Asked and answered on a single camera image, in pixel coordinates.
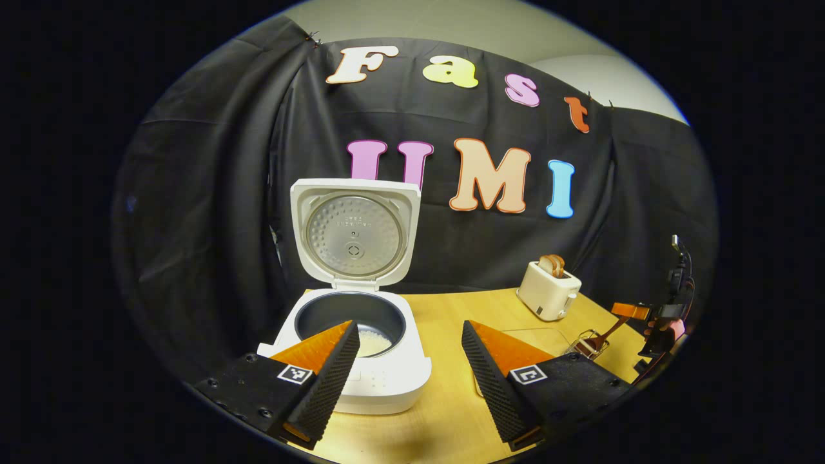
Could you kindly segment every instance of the letter m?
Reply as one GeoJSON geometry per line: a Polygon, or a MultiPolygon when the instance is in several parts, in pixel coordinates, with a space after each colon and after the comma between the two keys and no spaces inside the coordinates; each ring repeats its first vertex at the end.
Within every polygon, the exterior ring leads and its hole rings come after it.
{"type": "Polygon", "coordinates": [[[493,202],[501,193],[496,207],[503,213],[521,213],[526,208],[524,202],[524,181],[530,154],[523,149],[512,148],[496,168],[487,146],[481,140],[457,139],[453,145],[461,153],[461,174],[459,188],[450,200],[450,208],[456,211],[471,211],[479,205],[474,190],[478,186],[484,209],[493,207],[493,202]]]}

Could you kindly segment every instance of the table surface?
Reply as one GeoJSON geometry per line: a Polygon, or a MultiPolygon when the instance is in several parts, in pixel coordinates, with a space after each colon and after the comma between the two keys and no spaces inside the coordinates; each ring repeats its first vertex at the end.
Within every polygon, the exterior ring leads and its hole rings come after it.
{"type": "MultiPolygon", "coordinates": [[[[403,297],[415,317],[424,354],[432,360],[430,380],[417,403],[390,415],[332,413],[323,439],[309,453],[341,464],[481,464],[512,456],[516,453],[502,443],[476,391],[461,347],[464,321],[505,331],[558,356],[580,333],[595,329],[603,334],[617,320],[581,294],[564,319],[552,322],[544,322],[527,309],[515,288],[403,297]]],[[[609,341],[611,346],[596,358],[596,364],[632,382],[644,338],[623,325],[609,341]]]]}

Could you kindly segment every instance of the blue letter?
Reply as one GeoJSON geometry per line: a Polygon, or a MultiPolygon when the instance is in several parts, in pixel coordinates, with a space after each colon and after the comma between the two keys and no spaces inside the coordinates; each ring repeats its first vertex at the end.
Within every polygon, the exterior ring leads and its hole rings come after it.
{"type": "Polygon", "coordinates": [[[576,169],[570,163],[551,159],[547,166],[553,172],[553,200],[547,206],[547,214],[559,219],[573,215],[570,207],[570,178],[576,169]]]}

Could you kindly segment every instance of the black cloth backdrop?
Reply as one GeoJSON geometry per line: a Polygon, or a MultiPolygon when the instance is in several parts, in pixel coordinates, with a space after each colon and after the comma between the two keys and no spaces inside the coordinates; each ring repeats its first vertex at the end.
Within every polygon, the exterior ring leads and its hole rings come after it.
{"type": "Polygon", "coordinates": [[[378,179],[398,182],[400,142],[435,148],[423,176],[412,265],[383,290],[514,287],[529,261],[556,253],[600,305],[660,302],[675,263],[670,236],[679,234],[693,257],[695,321],[719,239],[710,170],[688,126],[604,107],[537,69],[462,45],[379,38],[315,48],[307,35],[289,18],[273,17],[232,39],[167,90],[125,154],[112,211],[117,278],[149,344],[181,379],[198,381],[271,343],[304,289],[329,285],[300,265],[289,189],[299,178],[350,177],[346,146],[354,140],[383,140],[389,147],[378,179]],[[364,71],[365,81],[325,82],[341,49],[371,45],[395,45],[400,53],[364,71]],[[473,62],[478,86],[424,78],[422,69],[438,54],[473,62]],[[538,107],[507,97],[509,73],[536,83],[538,107]],[[587,108],[588,134],[573,126],[565,97],[587,108]],[[496,165],[510,148],[530,152],[523,213],[480,204],[450,209],[459,137],[482,140],[496,165]],[[569,219],[545,212],[551,159],[576,169],[569,219]]]}

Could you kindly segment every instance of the white toaster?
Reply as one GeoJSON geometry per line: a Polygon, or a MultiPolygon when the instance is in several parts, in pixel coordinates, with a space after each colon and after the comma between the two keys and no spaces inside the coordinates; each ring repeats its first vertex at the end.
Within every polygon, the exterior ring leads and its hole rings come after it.
{"type": "Polygon", "coordinates": [[[559,320],[567,315],[570,305],[582,288],[582,281],[570,272],[553,277],[539,267],[538,261],[527,264],[527,271],[516,295],[541,320],[559,320]]]}

